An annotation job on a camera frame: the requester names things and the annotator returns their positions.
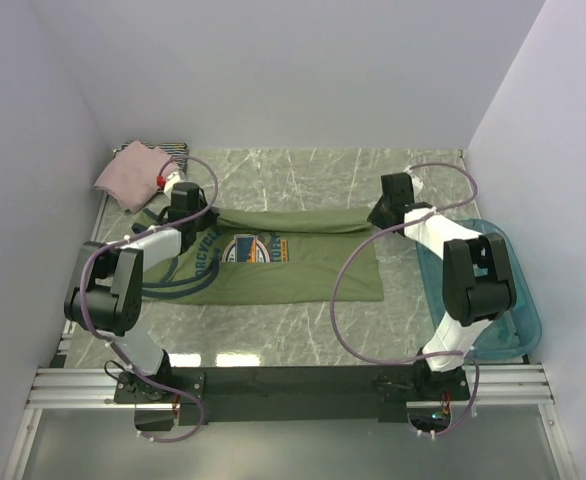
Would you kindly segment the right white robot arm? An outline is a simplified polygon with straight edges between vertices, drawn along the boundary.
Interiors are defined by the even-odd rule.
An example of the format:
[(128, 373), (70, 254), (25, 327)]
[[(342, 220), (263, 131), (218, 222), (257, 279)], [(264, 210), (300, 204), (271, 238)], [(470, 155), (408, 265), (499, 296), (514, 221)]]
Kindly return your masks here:
[(484, 330), (517, 302), (507, 245), (499, 234), (463, 227), (416, 201), (408, 173), (382, 176), (381, 187), (369, 222), (379, 228), (402, 225), (401, 235), (442, 261), (444, 314), (421, 350), (427, 365), (411, 377), (415, 393), (433, 399), (447, 386), (445, 372), (460, 367)]

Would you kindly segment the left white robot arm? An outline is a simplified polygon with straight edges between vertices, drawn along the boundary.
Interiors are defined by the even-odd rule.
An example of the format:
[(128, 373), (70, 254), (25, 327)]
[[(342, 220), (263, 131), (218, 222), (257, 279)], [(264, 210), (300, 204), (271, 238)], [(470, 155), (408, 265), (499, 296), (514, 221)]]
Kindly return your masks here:
[(136, 325), (143, 275), (187, 252), (197, 234), (216, 223), (217, 212), (197, 184), (180, 182), (161, 220), (129, 240), (84, 243), (64, 301), (66, 319), (105, 341), (126, 370), (140, 374), (137, 389), (152, 402), (170, 395), (173, 378), (168, 354)]

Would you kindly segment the green graphic tank top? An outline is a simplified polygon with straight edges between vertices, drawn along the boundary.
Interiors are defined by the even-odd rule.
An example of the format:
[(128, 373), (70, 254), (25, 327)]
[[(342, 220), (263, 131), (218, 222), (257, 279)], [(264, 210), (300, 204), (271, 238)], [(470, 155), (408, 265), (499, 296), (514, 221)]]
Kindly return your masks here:
[(384, 293), (366, 207), (222, 209), (187, 252), (144, 274), (143, 297), (185, 305), (378, 302)]

